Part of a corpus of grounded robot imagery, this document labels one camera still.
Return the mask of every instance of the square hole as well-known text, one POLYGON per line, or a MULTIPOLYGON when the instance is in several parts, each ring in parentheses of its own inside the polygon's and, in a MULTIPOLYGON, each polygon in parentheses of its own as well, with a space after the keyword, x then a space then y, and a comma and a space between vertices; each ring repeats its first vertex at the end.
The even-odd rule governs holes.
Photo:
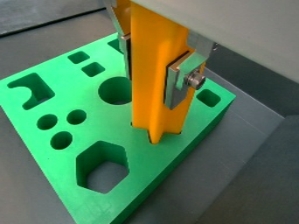
POLYGON ((119 40, 118 40, 118 39, 114 39, 112 41, 107 42, 107 44, 108 44, 112 48, 115 48, 120 53, 123 53, 123 52, 120 51, 120 48, 119 48, 119 40))
POLYGON ((90 56, 84 52, 75 52, 68 58, 74 64, 79 64, 82 61, 90 59, 90 56))
POLYGON ((202 90, 196 98, 211 108, 215 107, 220 102, 220 97, 208 89, 202 90))
POLYGON ((94 62, 82 68, 82 71, 87 74, 88 77, 94 77, 98 74, 106 71, 106 68, 98 63, 94 62))

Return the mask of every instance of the small round hole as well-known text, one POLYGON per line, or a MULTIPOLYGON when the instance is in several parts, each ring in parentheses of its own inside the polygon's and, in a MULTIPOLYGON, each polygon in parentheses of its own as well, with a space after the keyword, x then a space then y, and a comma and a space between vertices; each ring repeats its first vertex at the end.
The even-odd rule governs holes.
POLYGON ((112 104, 123 105, 132 101, 131 81, 126 77, 115 77, 106 80, 99 86, 100 99, 112 104))
POLYGON ((72 110, 67 117, 68 123, 74 125, 83 123, 86 119, 87 113, 80 109, 72 110))
POLYGON ((51 147, 55 150, 63 150, 71 145, 72 135, 70 132, 59 132, 51 139, 51 147))
POLYGON ((38 121, 38 128, 40 130, 51 129, 58 123, 56 115, 44 115, 38 121))

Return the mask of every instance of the metal bracket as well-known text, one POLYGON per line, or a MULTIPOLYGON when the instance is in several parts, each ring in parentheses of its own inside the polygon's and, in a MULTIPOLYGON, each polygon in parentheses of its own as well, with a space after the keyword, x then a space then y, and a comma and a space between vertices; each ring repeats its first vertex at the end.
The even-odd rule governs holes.
POLYGON ((199 67, 216 50, 216 44, 194 31, 190 31, 187 45, 195 52, 186 52, 166 68, 164 105, 168 109, 182 103, 190 87, 196 90, 202 87, 206 77, 199 67))
POLYGON ((131 33, 124 33, 122 25, 118 21, 118 16, 114 8, 116 8, 118 0, 103 0, 104 5, 107 6, 107 13, 112 19, 114 26, 116 27, 118 40, 119 40, 119 49, 124 54, 126 61, 126 76, 132 80, 132 71, 131 71, 131 33))

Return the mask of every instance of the green foam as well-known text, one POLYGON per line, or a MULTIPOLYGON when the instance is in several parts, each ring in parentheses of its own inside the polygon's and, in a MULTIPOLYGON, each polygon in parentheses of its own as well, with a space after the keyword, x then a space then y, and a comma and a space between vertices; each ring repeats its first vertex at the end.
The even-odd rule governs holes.
POLYGON ((235 98, 207 80, 182 134, 164 134, 159 144, 150 144, 147 131, 131 127, 131 83, 116 38, 114 34, 0 81, 0 105, 78 223, 126 219, 235 98), (123 165, 128 174, 110 192, 92 191, 88 175, 106 161, 123 165))

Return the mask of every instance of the irregular cutout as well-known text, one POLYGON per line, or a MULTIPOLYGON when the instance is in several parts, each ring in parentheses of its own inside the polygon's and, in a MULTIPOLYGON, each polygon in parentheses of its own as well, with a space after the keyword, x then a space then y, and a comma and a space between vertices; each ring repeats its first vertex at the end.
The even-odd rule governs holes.
POLYGON ((214 94, 208 89, 202 90, 196 98, 211 108, 215 107, 220 102, 220 97, 214 94))
POLYGON ((132 101, 131 80, 126 77, 114 77, 106 80, 99 86, 98 95, 110 104, 130 103, 132 101))
POLYGON ((51 147, 55 150, 64 150, 72 142, 72 135, 68 131, 59 132, 51 139, 51 147))
POLYGON ((70 61, 74 64, 79 64, 80 62, 83 62, 84 60, 90 59, 90 56, 84 53, 84 52, 75 52, 70 57, 68 57, 70 61))
POLYGON ((74 125, 83 123, 86 119, 87 113, 80 109, 72 110, 67 117, 68 123, 74 125))
POLYGON ((26 87, 32 90, 32 97, 23 104, 24 109, 32 109, 43 102, 47 102, 55 96, 52 89, 46 84, 44 80, 42 79, 38 73, 31 73, 19 80, 12 81, 8 84, 8 87, 10 88, 26 87))
POLYGON ((78 185, 108 193, 128 174, 126 149, 112 143, 96 142, 76 158, 78 185))
POLYGON ((38 121, 38 128, 40 130, 50 130, 58 123, 56 115, 44 115, 38 121))
POLYGON ((87 74, 88 77, 94 77, 98 74, 106 71, 106 68, 98 63, 94 62, 82 68, 82 71, 87 74))
POLYGON ((119 48, 119 40, 118 40, 118 38, 114 39, 112 41, 107 42, 107 44, 108 44, 112 48, 115 48, 120 53, 123 53, 123 52, 120 51, 120 48, 119 48))

